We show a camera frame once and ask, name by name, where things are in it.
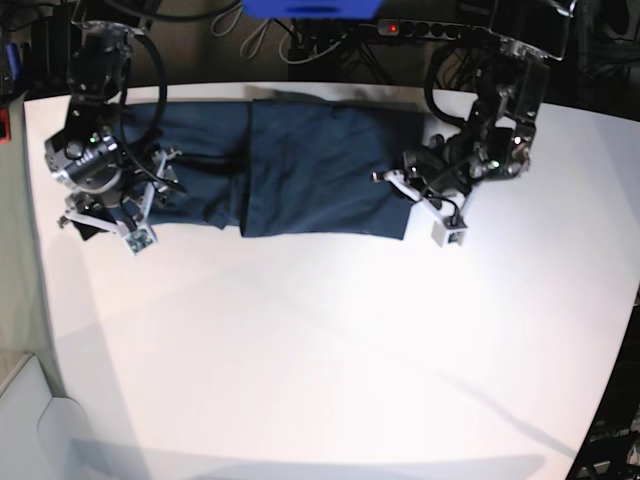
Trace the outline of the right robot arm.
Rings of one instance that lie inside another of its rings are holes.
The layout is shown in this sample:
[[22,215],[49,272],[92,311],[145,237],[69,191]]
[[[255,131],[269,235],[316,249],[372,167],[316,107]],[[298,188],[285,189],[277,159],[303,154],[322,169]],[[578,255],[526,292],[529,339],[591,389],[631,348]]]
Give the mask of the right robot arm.
[[153,206],[184,189],[169,164],[175,152],[156,143],[167,104],[165,83],[147,131],[134,142],[124,131],[132,41],[143,44],[159,77],[166,77],[147,37],[159,7],[157,1],[76,2],[70,23],[79,31],[79,44],[67,67],[65,125],[45,143],[52,177],[69,190],[59,226],[74,226],[84,240],[115,234],[134,254],[157,241],[149,223]]

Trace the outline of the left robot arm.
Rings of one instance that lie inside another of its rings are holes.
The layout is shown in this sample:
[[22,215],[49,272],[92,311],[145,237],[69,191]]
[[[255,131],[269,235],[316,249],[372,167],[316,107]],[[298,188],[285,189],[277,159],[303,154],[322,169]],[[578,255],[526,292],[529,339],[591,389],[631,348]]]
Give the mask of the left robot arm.
[[[423,93],[429,112],[457,128],[437,134],[418,150],[407,150],[398,169],[375,172],[413,203],[432,211],[434,234],[460,243],[467,232],[466,210],[483,183],[520,177],[531,164],[536,119],[548,87],[547,60],[566,51],[573,1],[494,1],[486,26],[463,26],[437,49],[426,71]],[[457,50],[476,53],[467,117],[442,110],[435,101],[441,67]]]

